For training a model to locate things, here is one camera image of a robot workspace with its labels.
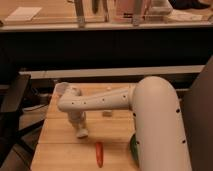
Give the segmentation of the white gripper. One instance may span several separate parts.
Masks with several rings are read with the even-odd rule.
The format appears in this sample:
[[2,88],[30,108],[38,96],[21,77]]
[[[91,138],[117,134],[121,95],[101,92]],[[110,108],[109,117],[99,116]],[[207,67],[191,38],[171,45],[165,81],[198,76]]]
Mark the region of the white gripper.
[[79,129],[87,129],[86,114],[84,112],[69,113],[68,114],[68,120],[72,124],[72,126],[74,127],[76,133]]

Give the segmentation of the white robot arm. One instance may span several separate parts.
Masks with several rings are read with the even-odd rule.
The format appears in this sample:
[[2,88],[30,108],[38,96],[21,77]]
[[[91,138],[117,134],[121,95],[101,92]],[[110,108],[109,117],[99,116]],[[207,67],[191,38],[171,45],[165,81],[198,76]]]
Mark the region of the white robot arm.
[[58,109],[66,113],[130,110],[140,171],[192,171],[180,102],[164,78],[148,76],[135,85],[86,96],[66,89]]

